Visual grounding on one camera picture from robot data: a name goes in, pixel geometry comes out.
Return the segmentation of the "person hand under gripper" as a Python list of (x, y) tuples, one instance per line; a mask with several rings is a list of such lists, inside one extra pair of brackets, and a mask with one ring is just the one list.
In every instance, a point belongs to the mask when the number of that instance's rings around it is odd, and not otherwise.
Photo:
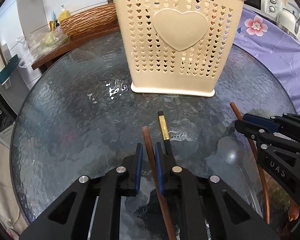
[(297, 220), (300, 215), (300, 206), (294, 202), (294, 200), (290, 200), (290, 206), (288, 209), (288, 219), (289, 221)]

